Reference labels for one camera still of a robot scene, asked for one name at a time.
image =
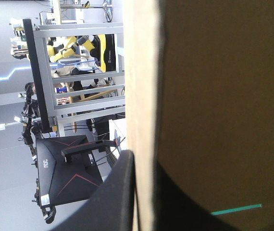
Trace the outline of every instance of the label sticker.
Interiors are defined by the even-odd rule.
[[[90,161],[93,161],[92,154],[88,154],[88,155],[89,155]]]
[[[50,204],[50,196],[48,194],[41,196],[41,205],[49,205]]]

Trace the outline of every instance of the black bracket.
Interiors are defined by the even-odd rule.
[[[80,152],[83,151],[92,151],[101,147],[117,147],[117,141],[101,140],[70,146],[61,150],[61,155],[64,157],[66,162],[69,162],[72,155],[80,154]]]

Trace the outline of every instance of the brown cardboard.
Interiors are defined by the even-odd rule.
[[[158,159],[208,211],[274,230],[274,1],[166,3]]]

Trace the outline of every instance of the led light strip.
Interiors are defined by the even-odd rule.
[[[31,69],[30,66],[15,67],[7,76],[0,77],[0,81],[5,81],[10,79],[10,77],[13,75],[15,71],[29,70],[29,69]]]

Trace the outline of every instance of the aoc logo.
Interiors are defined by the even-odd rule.
[[[43,166],[49,167],[49,161],[47,159],[43,160]]]

